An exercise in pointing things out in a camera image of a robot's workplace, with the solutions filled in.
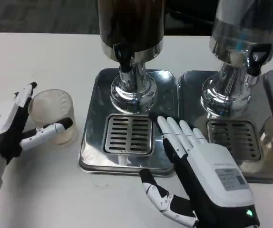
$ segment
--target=robotic arm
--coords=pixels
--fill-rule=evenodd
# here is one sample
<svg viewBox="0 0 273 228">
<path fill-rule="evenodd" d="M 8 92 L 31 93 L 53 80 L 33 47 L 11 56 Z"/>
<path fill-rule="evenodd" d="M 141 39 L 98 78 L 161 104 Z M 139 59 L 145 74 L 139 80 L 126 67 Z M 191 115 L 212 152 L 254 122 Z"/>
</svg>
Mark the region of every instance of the robotic arm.
<svg viewBox="0 0 273 228">
<path fill-rule="evenodd" d="M 188 227 L 251 228 L 260 225 L 253 193 L 229 151 L 207 142 L 197 128 L 168 117 L 154 120 L 165 152 L 190 200 L 157 185 L 149 170 L 140 177 L 147 196 L 165 216 Z"/>
<path fill-rule="evenodd" d="M 48 141 L 73 124 L 70 118 L 64 118 L 23 133 L 29 116 L 28 106 L 36 86 L 33 82 L 15 93 L 12 99 L 0 104 L 0 188 L 4 169 L 13 157 L 18 157 L 22 150 Z"/>
</svg>

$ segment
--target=drip tray grate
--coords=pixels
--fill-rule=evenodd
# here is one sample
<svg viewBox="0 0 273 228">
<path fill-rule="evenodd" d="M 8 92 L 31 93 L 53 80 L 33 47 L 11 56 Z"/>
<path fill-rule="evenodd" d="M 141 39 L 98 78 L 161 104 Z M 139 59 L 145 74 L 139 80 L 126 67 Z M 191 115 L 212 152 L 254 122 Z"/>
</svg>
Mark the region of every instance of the drip tray grate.
<svg viewBox="0 0 273 228">
<path fill-rule="evenodd" d="M 152 151 L 152 121 L 148 117 L 113 115 L 109 118 L 105 151 L 149 154 Z"/>
<path fill-rule="evenodd" d="M 226 147 L 235 160 L 260 160 L 258 140 L 250 121 L 209 119 L 207 130 L 209 142 Z"/>
</svg>

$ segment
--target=white table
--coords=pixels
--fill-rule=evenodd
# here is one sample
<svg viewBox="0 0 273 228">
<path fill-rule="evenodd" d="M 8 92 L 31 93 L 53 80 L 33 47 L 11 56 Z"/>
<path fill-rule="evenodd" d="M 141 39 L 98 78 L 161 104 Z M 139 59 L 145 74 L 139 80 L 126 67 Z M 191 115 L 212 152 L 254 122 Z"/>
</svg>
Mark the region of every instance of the white table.
<svg viewBox="0 0 273 228">
<path fill-rule="evenodd" d="M 162 53 L 147 68 L 176 77 L 188 70 L 218 70 L 209 37 L 165 37 Z M 145 196 L 138 177 L 94 175 L 78 167 L 92 86 L 103 68 L 117 67 L 97 35 L 0 34 L 0 100 L 37 81 L 36 93 L 69 92 L 79 139 L 70 147 L 49 144 L 22 154 L 6 168 L 0 191 L 0 228 L 176 228 Z M 264 72 L 273 69 L 272 61 Z M 185 196 L 176 176 L 158 179 Z M 262 228 L 273 228 L 273 185 L 252 184 Z"/>
</svg>

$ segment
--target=plastic cup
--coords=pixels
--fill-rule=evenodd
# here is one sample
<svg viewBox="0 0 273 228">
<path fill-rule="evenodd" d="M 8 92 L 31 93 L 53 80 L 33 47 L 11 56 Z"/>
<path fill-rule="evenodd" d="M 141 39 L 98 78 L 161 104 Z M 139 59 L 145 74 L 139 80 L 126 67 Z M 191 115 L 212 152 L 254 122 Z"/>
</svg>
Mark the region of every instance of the plastic cup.
<svg viewBox="0 0 273 228">
<path fill-rule="evenodd" d="M 52 124 L 65 117 L 72 119 L 73 125 L 50 140 L 52 144 L 68 145 L 77 138 L 73 101 L 67 92 L 50 89 L 37 94 L 31 100 L 28 112 L 36 127 Z"/>
</svg>

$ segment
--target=stainless steel drip tray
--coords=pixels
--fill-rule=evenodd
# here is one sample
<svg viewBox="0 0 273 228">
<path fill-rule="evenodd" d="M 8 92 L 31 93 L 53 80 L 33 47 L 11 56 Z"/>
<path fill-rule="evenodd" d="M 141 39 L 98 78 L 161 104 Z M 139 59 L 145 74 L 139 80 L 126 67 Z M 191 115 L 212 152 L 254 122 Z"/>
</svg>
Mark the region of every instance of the stainless steel drip tray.
<svg viewBox="0 0 273 228">
<path fill-rule="evenodd" d="M 179 115 L 210 142 L 226 146 L 249 182 L 273 183 L 273 114 L 261 78 L 242 116 L 211 116 L 201 105 L 203 83 L 215 71 L 189 71 L 178 82 Z"/>
<path fill-rule="evenodd" d="M 147 71 L 157 86 L 151 111 L 178 116 L 177 85 L 171 73 Z M 94 84 L 89 105 L 79 164 L 94 173 L 138 175 L 147 168 L 155 176 L 169 176 L 173 165 L 163 147 L 162 137 L 147 113 L 130 114 L 116 109 L 110 88 L 118 69 L 102 70 Z"/>
<path fill-rule="evenodd" d="M 139 115 L 112 115 L 108 120 L 105 151 L 120 154 L 150 154 L 152 122 Z"/>
</svg>

